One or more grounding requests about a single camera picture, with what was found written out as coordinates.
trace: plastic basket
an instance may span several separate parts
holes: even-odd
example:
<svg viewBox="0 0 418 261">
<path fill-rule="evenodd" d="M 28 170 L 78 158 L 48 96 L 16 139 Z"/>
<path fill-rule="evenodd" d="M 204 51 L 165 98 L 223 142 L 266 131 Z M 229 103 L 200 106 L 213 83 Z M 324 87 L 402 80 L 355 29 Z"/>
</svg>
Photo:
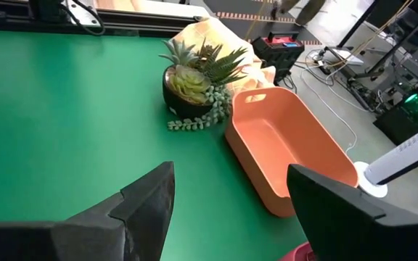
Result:
<svg viewBox="0 0 418 261">
<path fill-rule="evenodd" d="M 236 94 L 225 137 L 263 204 L 279 217 L 295 214 L 287 188 L 291 163 L 357 186 L 353 163 L 299 97 L 287 89 Z"/>
</svg>

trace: electronic device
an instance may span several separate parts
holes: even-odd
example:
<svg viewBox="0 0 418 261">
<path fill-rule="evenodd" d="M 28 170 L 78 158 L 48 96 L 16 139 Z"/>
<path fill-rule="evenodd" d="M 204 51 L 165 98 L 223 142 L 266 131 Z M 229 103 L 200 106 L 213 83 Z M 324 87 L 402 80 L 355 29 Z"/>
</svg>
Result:
<svg viewBox="0 0 418 261">
<path fill-rule="evenodd" d="M 380 115 L 374 125 L 394 144 L 399 145 L 418 133 L 418 88 L 387 112 Z"/>
<path fill-rule="evenodd" d="M 304 51 L 304 45 L 297 41 L 299 32 L 273 33 L 268 37 L 258 37 L 253 45 L 254 54 L 264 60 L 263 67 L 275 66 L 274 84 L 290 74 L 291 67 Z"/>
<path fill-rule="evenodd" d="M 0 260 L 158 261 L 174 196 L 173 163 L 164 162 L 65 221 L 0 222 Z"/>
<path fill-rule="evenodd" d="M 418 260 L 418 215 L 300 165 L 287 185 L 317 260 Z"/>
<path fill-rule="evenodd" d="M 386 196 L 390 181 L 418 167 L 418 133 L 372 163 L 355 162 L 354 167 L 360 189 L 375 197 Z"/>
<path fill-rule="evenodd" d="M 339 49 L 333 49 L 335 53 L 340 55 L 341 59 L 346 60 L 346 64 L 348 65 L 363 65 L 364 61 L 359 59 L 358 57 L 354 56 L 353 53 L 347 50 L 339 50 Z"/>
</svg>

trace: black equipment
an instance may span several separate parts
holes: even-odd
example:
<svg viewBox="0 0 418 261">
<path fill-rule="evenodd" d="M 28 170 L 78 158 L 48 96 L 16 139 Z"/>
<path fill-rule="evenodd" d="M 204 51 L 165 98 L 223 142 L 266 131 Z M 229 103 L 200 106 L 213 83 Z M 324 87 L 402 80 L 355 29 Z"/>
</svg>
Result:
<svg viewBox="0 0 418 261">
<path fill-rule="evenodd" d="M 198 22 L 201 18 L 104 9 L 98 9 L 97 16 L 104 23 L 104 34 L 106 36 L 162 38 L 174 37 L 187 25 Z M 60 8 L 56 0 L 0 1 L 0 30 L 39 33 L 88 33 L 84 28 L 67 21 L 66 11 Z"/>
<path fill-rule="evenodd" d="M 418 133 L 418 88 L 374 121 L 395 145 Z"/>
<path fill-rule="evenodd" d="M 174 196 L 164 162 L 66 221 L 0 222 L 0 260 L 158 261 Z"/>
<path fill-rule="evenodd" d="M 376 9 L 379 4 L 386 4 L 385 1 L 374 0 L 369 8 L 362 14 L 362 16 L 358 19 L 356 24 L 349 30 L 346 36 L 342 39 L 342 41 L 337 46 L 326 46 L 323 51 L 319 53 L 320 56 L 323 56 L 325 52 L 330 51 L 337 59 L 340 61 L 345 60 L 346 57 L 341 57 L 334 49 L 346 49 L 346 50 L 353 50 L 354 47 L 345 46 L 351 36 L 358 30 L 359 26 L 367 19 L 371 13 Z M 378 62 L 374 63 L 369 69 L 367 66 L 353 66 L 353 65 L 346 65 L 341 69 L 341 73 L 348 79 L 348 82 L 354 81 L 359 78 L 370 78 L 370 80 L 377 79 L 384 71 L 384 65 L 386 61 L 391 58 L 394 53 L 399 49 L 399 47 L 403 46 L 407 41 L 409 41 L 412 36 L 418 32 L 418 20 L 411 25 L 411 30 L 404 33 L 398 39 L 398 42 L 388 51 L 385 55 L 383 55 Z M 355 54 L 359 59 L 366 60 L 365 57 Z"/>
<path fill-rule="evenodd" d="M 366 21 L 375 26 L 376 28 L 382 27 L 406 2 L 406 0 L 385 0 L 385 1 L 378 1 L 377 6 L 375 7 L 375 12 L 372 12 L 367 18 Z M 410 14 L 410 17 L 404 17 L 406 14 L 400 14 L 395 22 L 398 23 L 398 20 L 401 18 L 408 22 L 403 22 L 402 25 L 403 29 L 406 32 L 410 32 L 414 28 L 414 24 L 417 23 L 418 20 L 418 0 L 413 0 L 413 2 L 409 5 L 409 11 L 413 14 Z M 391 30 L 392 26 L 390 25 L 384 31 L 386 33 L 394 33 Z"/>
<path fill-rule="evenodd" d="M 287 184 L 317 260 L 418 260 L 418 215 L 300 165 Z"/>
<path fill-rule="evenodd" d="M 254 54 L 264 61 L 263 67 L 275 66 L 276 86 L 290 74 L 291 67 L 304 51 L 304 45 L 296 40 L 298 34 L 270 32 L 268 37 L 258 37 L 251 43 Z"/>
<path fill-rule="evenodd" d="M 396 5 L 396 7 L 400 7 L 403 3 L 404 1 L 400 0 L 399 5 Z M 401 39 L 404 38 L 406 34 L 409 34 L 415 29 L 415 26 L 417 23 L 418 23 L 418 1 L 413 1 L 409 5 L 408 9 L 402 12 L 395 19 L 394 22 L 389 24 L 389 26 L 385 29 L 385 32 L 388 34 L 391 34 L 392 38 L 395 39 L 396 42 L 399 42 Z M 414 54 L 416 51 L 418 51 L 418 29 L 414 32 L 414 34 L 410 38 L 407 39 L 405 43 L 403 43 L 402 47 L 404 47 L 404 50 L 408 51 L 411 54 Z"/>
</svg>

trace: black plant pot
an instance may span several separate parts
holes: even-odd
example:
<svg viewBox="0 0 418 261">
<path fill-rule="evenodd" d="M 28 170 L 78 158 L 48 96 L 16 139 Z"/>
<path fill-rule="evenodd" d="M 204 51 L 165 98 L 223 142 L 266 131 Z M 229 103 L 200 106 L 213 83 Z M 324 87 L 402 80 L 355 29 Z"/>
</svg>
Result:
<svg viewBox="0 0 418 261">
<path fill-rule="evenodd" d="M 199 105 L 189 103 L 169 88 L 167 72 L 171 68 L 173 69 L 173 66 L 167 67 L 163 73 L 163 96 L 167 108 L 181 119 L 194 119 L 208 113 L 212 109 L 212 104 Z"/>
</svg>

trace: gray floor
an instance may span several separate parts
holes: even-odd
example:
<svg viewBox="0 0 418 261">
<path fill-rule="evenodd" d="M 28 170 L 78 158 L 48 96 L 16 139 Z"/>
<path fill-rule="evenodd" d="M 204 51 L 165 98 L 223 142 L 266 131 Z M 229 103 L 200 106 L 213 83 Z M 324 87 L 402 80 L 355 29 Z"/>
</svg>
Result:
<svg viewBox="0 0 418 261">
<path fill-rule="evenodd" d="M 341 38 L 353 26 L 354 22 L 369 6 L 371 0 L 329 0 L 314 20 L 308 24 L 310 30 L 320 41 L 333 45 L 340 42 Z M 307 0 L 302 0 L 298 6 L 303 7 Z M 297 16 L 300 10 L 291 11 Z M 362 25 L 355 36 L 349 41 L 349 45 L 357 46 L 363 40 L 372 36 L 373 31 Z M 303 53 L 305 56 L 312 49 L 320 49 L 322 46 L 308 46 Z M 369 47 L 390 49 L 391 45 L 381 38 L 376 38 Z M 308 105 L 310 110 L 321 121 L 322 125 L 330 132 L 339 145 L 345 149 L 353 143 L 354 136 L 348 128 L 340 122 L 321 102 L 316 94 L 300 79 L 301 69 L 294 67 L 292 78 L 298 87 L 299 97 Z M 346 104 L 336 97 L 329 87 L 318 82 L 314 77 L 304 72 L 304 78 L 328 105 L 343 118 L 358 136 L 357 145 L 350 150 L 348 155 L 353 161 L 371 162 L 380 155 L 391 150 L 393 143 L 372 122 L 375 120 L 370 112 L 362 112 Z M 341 86 L 335 84 L 332 87 L 339 95 L 348 101 L 358 105 L 357 101 Z M 418 214 L 418 168 L 406 175 L 392 181 L 389 184 L 389 193 L 384 200 L 392 204 L 411 210 Z"/>
</svg>

